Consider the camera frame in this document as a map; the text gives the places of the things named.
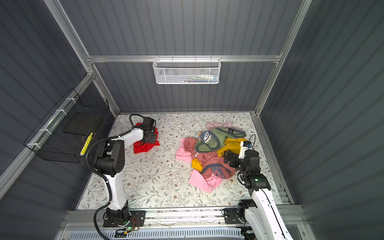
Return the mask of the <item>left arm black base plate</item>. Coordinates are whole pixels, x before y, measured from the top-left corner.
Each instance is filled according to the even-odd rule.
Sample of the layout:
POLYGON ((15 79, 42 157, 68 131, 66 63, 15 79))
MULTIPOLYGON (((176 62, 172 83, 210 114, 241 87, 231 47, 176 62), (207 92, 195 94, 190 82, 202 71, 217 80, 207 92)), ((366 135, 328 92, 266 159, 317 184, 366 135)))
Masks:
POLYGON ((103 215, 103 227, 133 227, 138 228, 144 225, 146 211, 115 211, 107 209, 103 215))

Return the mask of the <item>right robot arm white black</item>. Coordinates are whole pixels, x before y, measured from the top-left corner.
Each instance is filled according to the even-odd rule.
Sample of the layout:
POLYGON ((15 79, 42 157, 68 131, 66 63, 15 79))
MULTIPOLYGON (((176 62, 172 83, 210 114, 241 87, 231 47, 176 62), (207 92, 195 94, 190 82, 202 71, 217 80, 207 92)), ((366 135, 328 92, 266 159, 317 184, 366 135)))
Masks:
POLYGON ((275 204, 271 185, 261 173, 259 153, 246 150, 238 155, 226 151, 224 162, 239 171, 238 176, 252 197, 250 200, 239 201, 237 212, 239 219, 250 225, 256 239, 292 240, 275 204))

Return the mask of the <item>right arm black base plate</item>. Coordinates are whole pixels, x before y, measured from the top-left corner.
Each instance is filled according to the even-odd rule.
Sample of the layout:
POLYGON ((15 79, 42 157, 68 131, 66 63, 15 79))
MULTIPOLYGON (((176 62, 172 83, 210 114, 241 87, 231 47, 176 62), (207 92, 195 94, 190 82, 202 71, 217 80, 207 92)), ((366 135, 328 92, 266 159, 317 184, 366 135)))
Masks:
POLYGON ((245 224, 245 210, 243 208, 224 208, 222 210, 226 225, 245 224))

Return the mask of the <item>red cloth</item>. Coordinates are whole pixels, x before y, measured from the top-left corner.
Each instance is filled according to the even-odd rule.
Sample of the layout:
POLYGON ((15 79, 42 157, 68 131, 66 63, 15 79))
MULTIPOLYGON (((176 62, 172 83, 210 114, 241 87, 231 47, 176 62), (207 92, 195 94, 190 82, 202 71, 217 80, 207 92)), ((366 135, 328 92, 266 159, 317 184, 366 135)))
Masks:
MULTIPOLYGON (((139 125, 141 125, 142 123, 137 123, 135 125, 135 129, 139 129, 139 125)), ((160 142, 158 140, 158 129, 156 128, 156 134, 157 134, 157 139, 156 139, 156 143, 155 144, 148 144, 148 143, 143 143, 140 141, 137 141, 134 143, 134 153, 135 154, 138 154, 138 153, 146 153, 146 152, 149 152, 151 149, 153 149, 154 147, 157 147, 157 146, 160 146, 160 142)))

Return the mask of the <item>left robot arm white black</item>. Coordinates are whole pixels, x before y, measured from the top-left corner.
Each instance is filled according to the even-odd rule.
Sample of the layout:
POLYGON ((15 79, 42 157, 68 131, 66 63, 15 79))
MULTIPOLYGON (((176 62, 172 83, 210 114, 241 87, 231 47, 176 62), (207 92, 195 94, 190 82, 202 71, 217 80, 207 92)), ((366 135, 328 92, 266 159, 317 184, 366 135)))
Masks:
POLYGON ((97 141, 93 171, 103 178, 108 203, 105 206, 108 220, 129 222, 131 214, 129 204, 123 193, 123 168, 125 166, 125 148, 134 143, 154 144, 157 140, 156 120, 139 114, 129 116, 131 128, 119 135, 97 141))

